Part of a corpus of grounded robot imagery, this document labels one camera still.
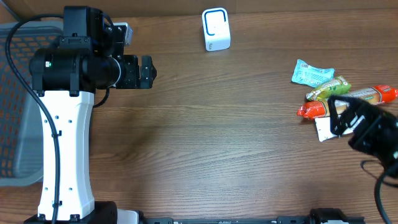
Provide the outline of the orange spaghetti package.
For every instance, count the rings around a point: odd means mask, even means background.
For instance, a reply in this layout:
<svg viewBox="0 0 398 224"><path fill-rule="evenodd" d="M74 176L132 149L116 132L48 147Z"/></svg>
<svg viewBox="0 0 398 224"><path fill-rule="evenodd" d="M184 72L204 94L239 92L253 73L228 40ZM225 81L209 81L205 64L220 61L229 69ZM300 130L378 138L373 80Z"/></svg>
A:
<svg viewBox="0 0 398 224"><path fill-rule="evenodd" d="M397 98L397 89L389 85L376 85L346 93L342 96L359 98L371 105L389 103ZM297 111L297 116L308 119L329 117L328 99L304 103Z"/></svg>

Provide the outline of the green yellow snack packet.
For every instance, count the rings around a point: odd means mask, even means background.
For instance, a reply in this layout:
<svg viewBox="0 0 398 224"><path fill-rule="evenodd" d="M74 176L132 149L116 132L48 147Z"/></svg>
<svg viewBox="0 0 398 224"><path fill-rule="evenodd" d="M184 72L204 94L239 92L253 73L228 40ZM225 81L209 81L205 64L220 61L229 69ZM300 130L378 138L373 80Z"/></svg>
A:
<svg viewBox="0 0 398 224"><path fill-rule="evenodd" d="M343 95L349 92L351 84L343 76L338 76L330 81L322 83L306 94L308 101L318 101L329 98L332 95Z"/></svg>

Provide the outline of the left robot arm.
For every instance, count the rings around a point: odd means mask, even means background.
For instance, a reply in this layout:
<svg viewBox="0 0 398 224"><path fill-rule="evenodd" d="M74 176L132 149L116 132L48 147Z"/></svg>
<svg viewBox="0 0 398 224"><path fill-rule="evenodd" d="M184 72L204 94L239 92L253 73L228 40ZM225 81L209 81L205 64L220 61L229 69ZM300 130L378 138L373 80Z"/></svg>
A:
<svg viewBox="0 0 398 224"><path fill-rule="evenodd" d="M44 177L38 211L29 223L132 223L141 212L94 199L89 172L90 124L97 90L150 89L152 58L124 55L127 23L89 6L67 6L54 49L39 49L29 68L43 126Z"/></svg>

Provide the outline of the teal wipes packet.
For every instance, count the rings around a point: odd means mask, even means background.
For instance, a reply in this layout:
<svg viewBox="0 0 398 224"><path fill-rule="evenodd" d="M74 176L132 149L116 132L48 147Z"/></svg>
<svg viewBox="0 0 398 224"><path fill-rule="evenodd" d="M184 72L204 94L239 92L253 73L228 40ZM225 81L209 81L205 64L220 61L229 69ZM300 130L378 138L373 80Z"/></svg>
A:
<svg viewBox="0 0 398 224"><path fill-rule="evenodd" d="M316 88L318 85L333 79L334 73L334 68L317 68L298 59L291 81Z"/></svg>

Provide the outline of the white shampoo tube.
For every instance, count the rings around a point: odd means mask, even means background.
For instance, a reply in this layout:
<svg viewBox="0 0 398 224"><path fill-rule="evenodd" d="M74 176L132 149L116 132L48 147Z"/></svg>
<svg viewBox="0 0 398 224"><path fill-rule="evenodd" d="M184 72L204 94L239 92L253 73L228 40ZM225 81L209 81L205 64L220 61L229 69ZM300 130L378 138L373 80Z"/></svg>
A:
<svg viewBox="0 0 398 224"><path fill-rule="evenodd" d="M361 116L358 121L352 121L351 124L353 125L351 128L346 129L343 132L343 135L353 133L354 129L357 125L364 119L364 116ZM336 135L330 131L330 117L324 118L315 118L315 126L317 129L318 140L320 142L326 141L328 139L335 138Z"/></svg>

